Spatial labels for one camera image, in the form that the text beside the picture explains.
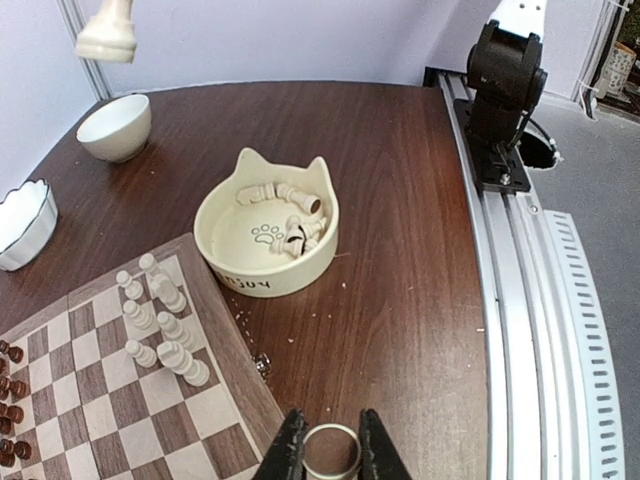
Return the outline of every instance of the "metal track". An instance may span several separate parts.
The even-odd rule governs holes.
[[[565,282],[557,253],[561,247],[554,243],[535,188],[515,195],[476,190],[453,108],[455,99],[471,99],[472,92],[458,75],[441,73],[439,80],[458,143],[484,297],[491,437],[487,478],[622,479],[621,430],[604,437],[615,438],[606,445],[594,437],[610,435],[612,424],[591,414],[593,368],[587,368],[581,346],[584,319],[572,308],[580,296]],[[595,289],[590,295],[597,299]],[[603,349],[598,352],[609,351],[606,335],[598,342]],[[608,402],[599,408],[617,415],[613,422],[619,426],[615,380],[608,386],[613,391],[599,395]],[[594,430],[594,422],[602,421],[607,432]],[[603,465],[617,476],[603,476]]]

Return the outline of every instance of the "gray floor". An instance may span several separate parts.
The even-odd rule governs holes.
[[[595,278],[618,380],[627,478],[640,479],[640,125],[545,98],[534,118],[565,161],[531,170],[548,209],[570,213]]]

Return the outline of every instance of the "dark wood surface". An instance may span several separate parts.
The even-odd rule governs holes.
[[[34,172],[52,184],[61,218],[32,265],[0,275],[0,330],[190,231],[243,147],[301,166],[323,155],[341,205],[337,258],[287,297],[223,288],[232,313],[251,311],[250,347],[270,355],[283,409],[356,427],[358,411],[375,408],[416,479],[483,478],[482,304],[441,92],[262,83],[150,98],[150,145],[131,162],[92,159],[73,128]]]

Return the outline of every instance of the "light square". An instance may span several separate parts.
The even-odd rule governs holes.
[[[132,469],[162,457],[162,447],[150,418],[129,425],[119,433]]]
[[[238,423],[236,411],[221,384],[187,399],[186,404],[200,439]]]
[[[53,352],[56,348],[59,348],[65,343],[69,343],[71,341],[71,335],[69,333],[69,314],[67,312],[58,315],[47,325],[50,352]]]
[[[33,414],[33,402],[31,400],[31,395],[18,400],[16,403],[14,403],[14,405],[22,408],[22,411],[24,412],[24,419],[22,420],[22,422],[13,424],[16,435],[22,435],[32,428],[35,428],[36,420]]]
[[[126,350],[118,350],[102,359],[104,379],[110,392],[137,380],[136,366]]]
[[[165,457],[173,478],[191,480],[216,480],[213,465],[202,443],[194,443]]]
[[[100,360],[98,337],[95,330],[91,330],[73,341],[73,360],[76,364],[76,371]]]
[[[96,327],[109,323],[121,315],[122,305],[120,305],[120,295],[118,294],[117,285],[93,298],[93,316],[96,320]]]
[[[93,459],[93,452],[89,443],[83,443],[76,448],[66,452],[67,463],[71,478],[81,478],[82,480],[99,480],[98,468]]]
[[[58,415],[68,412],[72,408],[80,405],[80,396],[78,395],[78,382],[75,372],[70,373],[66,377],[53,384],[53,394],[56,400],[56,410]]]
[[[105,437],[118,429],[109,395],[103,395],[93,402],[83,405],[83,409],[89,438],[92,441]]]
[[[140,379],[140,387],[149,407],[149,414],[155,415],[183,400],[176,375],[163,368]]]
[[[29,378],[31,393],[51,385],[51,359],[48,353],[31,363],[29,366]]]
[[[141,308],[152,314],[153,318],[155,319],[156,311],[153,308],[153,302],[147,302],[141,305]],[[129,340],[142,340],[143,338],[147,338],[148,336],[153,335],[160,330],[160,326],[158,325],[158,322],[156,320],[154,320],[151,328],[147,330],[140,330],[133,325],[131,320],[129,320],[126,315],[124,317],[124,328],[127,330],[127,337],[129,338]]]
[[[60,424],[57,417],[44,422],[42,425],[37,425],[36,435],[38,436],[40,457],[43,462],[64,452],[64,444],[62,443]]]

